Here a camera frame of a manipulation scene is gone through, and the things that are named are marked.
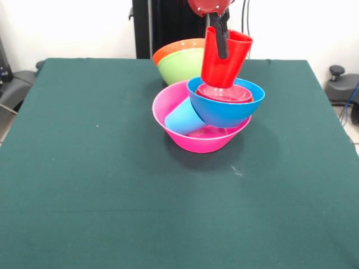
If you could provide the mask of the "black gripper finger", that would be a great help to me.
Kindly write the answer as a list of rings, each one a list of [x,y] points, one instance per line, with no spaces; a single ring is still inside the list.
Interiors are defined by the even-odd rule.
[[[222,34],[220,17],[221,15],[218,16],[216,13],[209,14],[210,26],[215,28],[215,32],[216,32],[216,42],[217,42],[219,58],[227,59],[229,56],[227,38],[225,38]]]
[[[229,8],[227,8],[220,17],[222,34],[225,38],[229,38],[229,32],[228,32],[228,26],[227,26],[227,22],[228,22],[229,18],[230,18]]]

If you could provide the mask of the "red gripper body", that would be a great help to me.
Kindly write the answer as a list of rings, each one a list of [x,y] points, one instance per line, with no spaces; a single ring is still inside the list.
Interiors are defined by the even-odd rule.
[[[191,9],[200,17],[211,13],[220,16],[233,2],[234,0],[188,0]]]

